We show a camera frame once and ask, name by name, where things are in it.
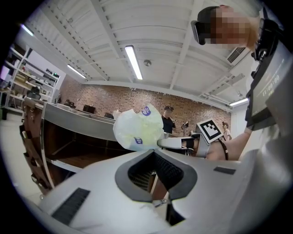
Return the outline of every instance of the cap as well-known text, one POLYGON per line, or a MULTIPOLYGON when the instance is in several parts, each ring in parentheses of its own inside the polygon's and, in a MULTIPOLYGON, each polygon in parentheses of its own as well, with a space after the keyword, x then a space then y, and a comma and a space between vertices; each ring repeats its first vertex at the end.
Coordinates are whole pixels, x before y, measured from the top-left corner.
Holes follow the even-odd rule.
POLYGON ((205 9, 202 9, 197 15, 197 20, 202 23, 211 23, 211 17, 213 16, 212 14, 214 13, 214 10, 218 7, 219 6, 209 6, 205 9))
POLYGON ((171 110, 171 111, 173 111, 173 110, 174 110, 174 108, 173 108, 173 107, 171 107, 171 106, 166 106, 164 110, 171 110))

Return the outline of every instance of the ceiling light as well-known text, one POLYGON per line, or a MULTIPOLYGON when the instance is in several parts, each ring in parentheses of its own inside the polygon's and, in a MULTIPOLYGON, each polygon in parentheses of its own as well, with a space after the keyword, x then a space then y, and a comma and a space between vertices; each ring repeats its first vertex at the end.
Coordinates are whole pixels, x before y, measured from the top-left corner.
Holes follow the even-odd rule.
POLYGON ((77 74, 79 74, 82 78, 86 79, 86 77, 81 74, 79 71, 75 70, 73 67, 71 67, 70 65, 67 65, 67 67, 69 67, 71 70, 73 70, 74 72, 76 72, 77 74))
POLYGON ((131 62, 133 70, 136 73, 136 77, 139 80, 142 80, 141 70, 140 70, 139 65, 138 65, 138 61, 137 61, 136 53, 134 51, 134 47, 133 46, 126 46, 125 51, 126 51, 126 53, 128 55, 128 58, 129 58, 129 60, 131 62))
POLYGON ((29 34, 33 37, 33 32, 31 30, 29 30, 27 27, 25 27, 23 24, 22 24, 22 28, 29 34))
POLYGON ((237 104, 240 104, 240 103, 243 103, 243 102, 247 102, 247 101, 248 101, 248 98, 244 98, 242 100, 239 100, 239 101, 230 103, 230 106, 235 106, 237 104))

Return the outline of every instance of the white plastic bag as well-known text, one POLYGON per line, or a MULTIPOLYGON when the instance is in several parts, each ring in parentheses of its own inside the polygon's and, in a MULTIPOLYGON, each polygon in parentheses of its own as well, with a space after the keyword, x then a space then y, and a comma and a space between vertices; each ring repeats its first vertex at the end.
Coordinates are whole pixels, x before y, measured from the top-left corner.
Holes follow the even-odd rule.
POLYGON ((113 131, 116 140, 125 149, 157 149, 157 141, 164 134, 162 116, 152 104, 138 114, 131 109, 118 116, 113 131))

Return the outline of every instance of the white ceiling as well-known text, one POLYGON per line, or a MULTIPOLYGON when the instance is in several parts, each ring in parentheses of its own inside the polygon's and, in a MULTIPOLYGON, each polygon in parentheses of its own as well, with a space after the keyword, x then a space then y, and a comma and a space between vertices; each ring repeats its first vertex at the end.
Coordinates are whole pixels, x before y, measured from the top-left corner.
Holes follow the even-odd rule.
POLYGON ((246 95, 245 79, 221 92, 223 101, 200 96, 223 77, 233 49, 200 46, 190 21, 207 6, 226 4, 251 16, 251 0, 51 0, 27 20, 34 36, 88 79, 86 84, 120 85, 184 96, 230 110, 226 103, 246 95), (143 80, 138 81, 124 50, 133 45, 143 80), (152 65, 147 67, 143 61, 152 65))

